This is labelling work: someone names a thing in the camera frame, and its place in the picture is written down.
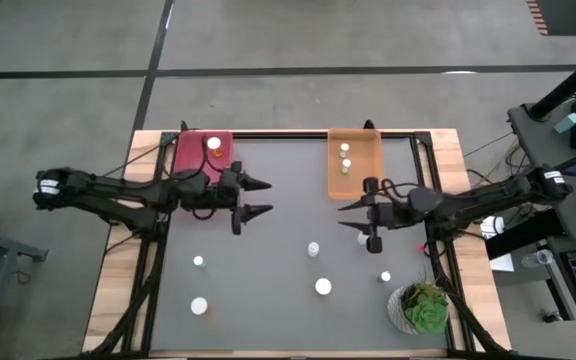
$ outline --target wooden board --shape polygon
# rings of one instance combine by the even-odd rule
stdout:
[[[239,130],[245,132],[268,132],[270,130]],[[327,130],[313,129],[313,130],[299,130],[300,132],[326,132]],[[432,134],[433,145],[435,150],[435,158],[437,167],[439,169],[439,176],[441,185],[444,191],[451,193],[458,193],[470,188],[466,167],[464,164],[463,154],[459,145],[457,131],[455,129],[382,129],[382,132],[402,132],[402,131],[429,131]],[[159,139],[162,130],[142,130],[135,132],[133,141],[130,148],[129,159],[143,154],[144,152],[152,149],[159,144]],[[167,154],[168,164],[170,162],[171,154]],[[125,177],[129,180],[147,181],[152,179],[155,169],[155,162],[157,159],[157,152],[154,151],[149,155],[135,161],[126,167]],[[422,166],[424,167],[424,176],[427,183],[431,183],[428,176],[428,164],[426,157],[422,157]],[[473,227],[470,229],[472,232],[477,230]],[[129,236],[125,227],[112,228],[108,240],[108,246],[121,241]],[[479,238],[472,236],[463,236],[455,241],[455,252],[459,271],[461,275],[462,285],[466,303],[473,310],[475,316],[479,319],[484,328],[492,335],[492,337],[501,346],[510,349],[510,340],[506,330],[506,324],[499,304],[499,297],[497,289],[490,269],[486,247],[483,241]],[[108,334],[108,332],[117,323],[125,309],[128,307],[130,300],[130,292],[132,289],[132,282],[135,274],[135,267],[137,264],[137,256],[139,252],[139,240],[129,240],[125,244],[115,248],[104,259],[99,283],[97,285],[97,292],[90,314],[90,320],[86,336],[84,339],[83,351],[88,351],[97,346]],[[150,254],[154,254],[154,249],[151,249]],[[133,341],[133,349],[138,349],[141,338],[141,331],[143,329],[143,317],[145,306],[142,307],[139,317],[137,319],[137,331],[135,334],[135,341]],[[461,338],[460,324],[457,318],[457,313],[454,307],[449,309],[452,321],[451,326],[455,334],[455,343],[458,349],[463,349],[463,339]],[[203,356],[255,356],[254,352],[219,352],[202,353]],[[340,353],[332,352],[334,354],[319,354],[321,357],[346,357],[346,356],[393,356],[393,354],[375,354],[374,351],[367,351],[364,354],[357,354],[352,352]],[[193,352],[189,354],[177,353],[153,353],[152,356],[193,356],[199,357],[202,354]],[[282,351],[264,351],[263,354],[257,356],[287,356]],[[394,356],[424,356],[424,354],[416,353],[397,353]]]

